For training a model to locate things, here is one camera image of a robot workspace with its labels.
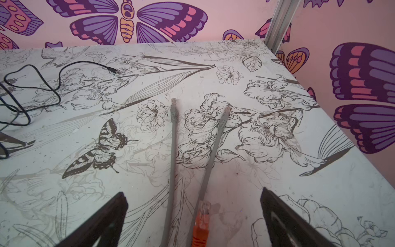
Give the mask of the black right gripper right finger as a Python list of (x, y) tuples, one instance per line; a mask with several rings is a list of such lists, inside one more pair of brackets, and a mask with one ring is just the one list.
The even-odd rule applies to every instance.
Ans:
[(263, 189), (260, 203), (272, 246), (334, 246), (271, 190)]

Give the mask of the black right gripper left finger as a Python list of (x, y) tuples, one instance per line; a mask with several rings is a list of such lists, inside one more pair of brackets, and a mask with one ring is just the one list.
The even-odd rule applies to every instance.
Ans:
[(128, 203), (123, 192), (117, 193), (79, 228), (61, 241), (59, 247), (117, 247)]

